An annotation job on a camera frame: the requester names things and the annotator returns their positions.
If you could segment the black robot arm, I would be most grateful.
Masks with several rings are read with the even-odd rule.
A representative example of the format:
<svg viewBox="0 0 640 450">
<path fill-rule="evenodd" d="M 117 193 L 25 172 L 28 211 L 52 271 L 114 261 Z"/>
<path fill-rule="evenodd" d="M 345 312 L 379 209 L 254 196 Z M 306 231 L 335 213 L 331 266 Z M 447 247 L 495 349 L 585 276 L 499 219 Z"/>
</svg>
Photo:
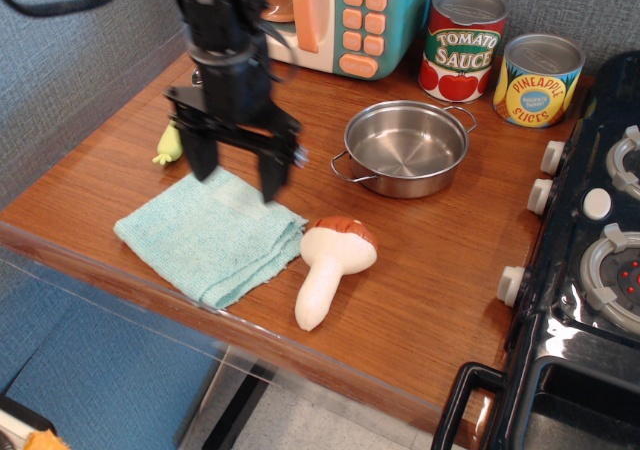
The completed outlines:
<svg viewBox="0 0 640 450">
<path fill-rule="evenodd" d="M 189 54 L 201 83 L 173 87 L 168 99 L 184 154 L 203 181 L 219 164 L 221 143 L 254 153 L 262 195 L 272 201 L 289 169 L 306 159 L 300 123 L 272 99 L 266 0 L 177 0 L 189 28 Z"/>
</svg>

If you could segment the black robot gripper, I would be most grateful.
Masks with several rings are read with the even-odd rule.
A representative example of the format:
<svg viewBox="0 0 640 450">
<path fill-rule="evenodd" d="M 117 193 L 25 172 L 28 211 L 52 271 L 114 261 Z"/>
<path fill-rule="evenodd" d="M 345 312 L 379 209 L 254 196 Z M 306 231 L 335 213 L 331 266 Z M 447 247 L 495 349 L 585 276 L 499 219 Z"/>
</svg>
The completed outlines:
<svg viewBox="0 0 640 450">
<path fill-rule="evenodd" d="M 258 155 L 265 203 L 287 185 L 290 166 L 302 166 L 308 152 L 297 142 L 300 124 L 271 98 L 267 46 L 251 44 L 238 53 L 189 46 L 201 83 L 175 87 L 167 96 L 192 173 L 206 180 L 218 167 L 220 142 Z"/>
</svg>

